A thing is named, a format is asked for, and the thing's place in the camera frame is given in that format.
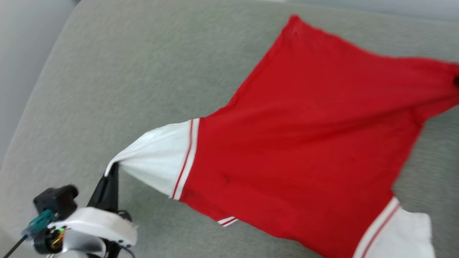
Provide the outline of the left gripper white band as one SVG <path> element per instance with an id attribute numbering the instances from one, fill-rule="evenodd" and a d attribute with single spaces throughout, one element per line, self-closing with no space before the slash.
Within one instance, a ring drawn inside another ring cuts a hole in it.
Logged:
<path id="1" fill-rule="evenodd" d="M 137 244 L 138 227 L 127 212 L 118 212 L 118 170 L 119 164 L 113 163 L 109 174 L 102 175 L 87 207 L 77 209 L 67 219 L 54 220 L 36 234 L 35 251 L 48 258 L 117 258 L 123 250 L 131 253 Z"/>

